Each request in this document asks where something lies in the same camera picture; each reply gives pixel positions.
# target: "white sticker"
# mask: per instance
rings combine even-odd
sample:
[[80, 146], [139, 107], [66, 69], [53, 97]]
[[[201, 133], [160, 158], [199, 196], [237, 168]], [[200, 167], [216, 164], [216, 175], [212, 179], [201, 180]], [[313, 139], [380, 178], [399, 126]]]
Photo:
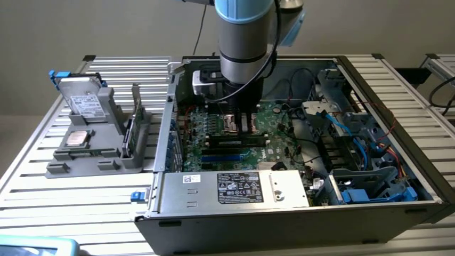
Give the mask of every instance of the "white sticker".
[[184, 175], [183, 176], [184, 183], [199, 183], [200, 182], [200, 175]]
[[70, 96], [78, 115], [84, 118], [104, 117], [104, 111], [96, 95]]

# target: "hard drive label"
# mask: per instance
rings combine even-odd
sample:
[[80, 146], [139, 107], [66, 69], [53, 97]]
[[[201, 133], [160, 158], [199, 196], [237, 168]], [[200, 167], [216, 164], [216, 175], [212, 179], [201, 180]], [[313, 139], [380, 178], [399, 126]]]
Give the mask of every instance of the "hard drive label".
[[96, 95], [70, 96], [70, 100], [78, 111], [78, 114], [84, 118], [105, 116], [101, 105], [100, 105], [100, 101]]

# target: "motherboard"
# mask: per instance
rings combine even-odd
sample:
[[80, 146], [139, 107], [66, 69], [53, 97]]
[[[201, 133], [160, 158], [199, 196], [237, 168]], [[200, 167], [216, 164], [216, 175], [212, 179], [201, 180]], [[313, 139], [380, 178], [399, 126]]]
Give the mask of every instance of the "motherboard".
[[304, 163], [296, 141], [277, 129], [287, 112], [283, 105], [263, 103], [252, 114], [252, 135], [267, 139], [264, 147], [211, 149], [208, 137], [236, 136], [233, 116], [208, 114], [204, 107], [193, 107], [185, 114], [183, 128], [184, 172], [221, 170], [303, 170]]

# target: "slotted metal table surface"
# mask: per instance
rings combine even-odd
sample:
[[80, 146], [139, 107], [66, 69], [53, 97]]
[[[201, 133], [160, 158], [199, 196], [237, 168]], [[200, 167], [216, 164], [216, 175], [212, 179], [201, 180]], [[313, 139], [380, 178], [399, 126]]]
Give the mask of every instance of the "slotted metal table surface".
[[[412, 87], [384, 60], [348, 56], [397, 121], [455, 187], [455, 139]], [[145, 154], [145, 172], [46, 179], [52, 159], [69, 125], [69, 109], [57, 99], [0, 180], [0, 234], [73, 238], [81, 255], [153, 255], [135, 224], [129, 195], [152, 180], [160, 113], [167, 95], [169, 58], [96, 58], [88, 72], [100, 72], [123, 109], [132, 109], [131, 84], [141, 83], [143, 103], [153, 115]], [[435, 225], [419, 225], [387, 244], [320, 247], [236, 255], [455, 255], [455, 215]]]

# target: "green circuit board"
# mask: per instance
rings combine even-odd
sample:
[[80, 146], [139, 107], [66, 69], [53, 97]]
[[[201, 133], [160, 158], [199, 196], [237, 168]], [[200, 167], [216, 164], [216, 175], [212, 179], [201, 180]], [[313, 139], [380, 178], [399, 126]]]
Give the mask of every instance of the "green circuit board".
[[289, 153], [297, 147], [293, 139], [284, 135], [276, 128], [280, 123], [284, 111], [275, 113], [273, 108], [281, 108], [275, 103], [264, 103], [259, 107], [257, 113], [253, 114], [253, 134], [267, 133], [269, 143], [265, 147], [244, 148], [241, 150], [241, 161], [239, 162], [201, 162], [203, 150], [207, 149], [205, 136], [209, 135], [232, 135], [235, 132], [225, 130], [225, 115], [207, 114], [201, 108], [196, 108], [189, 113], [189, 122], [187, 132], [184, 132], [184, 154], [185, 163], [184, 172], [197, 171], [220, 171], [220, 170], [257, 170], [276, 162], [283, 162], [288, 170], [301, 170], [301, 156], [293, 157], [293, 160], [285, 156], [284, 149], [288, 147]]

